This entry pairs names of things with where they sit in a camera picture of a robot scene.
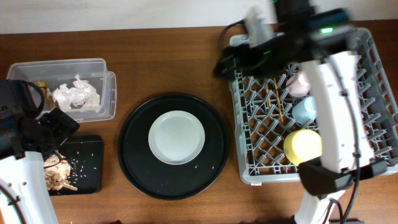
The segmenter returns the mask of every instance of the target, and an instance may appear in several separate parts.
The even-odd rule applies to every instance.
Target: white wall
[[[0,0],[0,34],[225,26],[270,0]],[[398,0],[313,0],[322,11],[347,7],[353,19],[398,19]]]

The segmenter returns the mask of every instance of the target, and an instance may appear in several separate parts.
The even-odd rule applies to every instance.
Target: gray plastic basket
[[[364,128],[375,155],[389,163],[386,174],[393,174],[398,172],[396,101],[370,31],[357,29],[353,37],[353,44],[360,55],[357,78]],[[229,44],[237,46],[245,42],[248,42],[247,35],[236,35]],[[285,157],[284,139],[292,131],[318,131],[318,127],[316,121],[300,125],[292,118],[293,106],[305,97],[292,98],[284,87],[287,79],[298,71],[299,65],[291,64],[277,79],[283,123],[279,119],[273,79],[243,77],[242,73],[235,71],[236,79],[229,84],[234,104],[239,173],[246,184],[300,180],[297,167]]]

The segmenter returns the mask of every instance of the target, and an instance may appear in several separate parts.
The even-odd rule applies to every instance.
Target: yellow cup
[[[312,130],[298,130],[290,133],[284,142],[286,157],[296,166],[322,155],[321,136]]]

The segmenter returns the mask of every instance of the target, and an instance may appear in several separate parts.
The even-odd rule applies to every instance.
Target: crumpled white paper
[[[60,88],[54,90],[52,93],[54,102],[58,102],[62,111],[70,110],[71,104],[75,107],[82,105],[82,108],[99,106],[100,95],[97,94],[97,90],[88,83],[88,80],[80,80],[79,75],[75,78],[76,81],[73,82],[75,87],[68,88],[67,84],[62,84]]]

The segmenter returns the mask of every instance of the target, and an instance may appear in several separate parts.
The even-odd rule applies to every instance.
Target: brown tabletop
[[[398,97],[398,21],[358,22],[374,37],[395,97]],[[221,27],[107,30],[0,35],[0,80],[13,63],[103,58],[116,74],[118,102],[111,121],[81,124],[78,134],[99,134],[105,143],[103,188],[91,195],[52,197],[60,223],[239,223],[289,218],[300,206],[300,182],[251,187],[239,178],[234,114],[228,82],[215,79]],[[133,109],[167,92],[198,96],[216,108],[229,131],[224,171],[204,192],[180,201],[144,195],[125,178],[116,154],[121,126]],[[351,190],[340,199],[345,209]],[[362,181],[350,218],[368,223],[398,221],[398,174]],[[338,218],[337,209],[332,218]]]

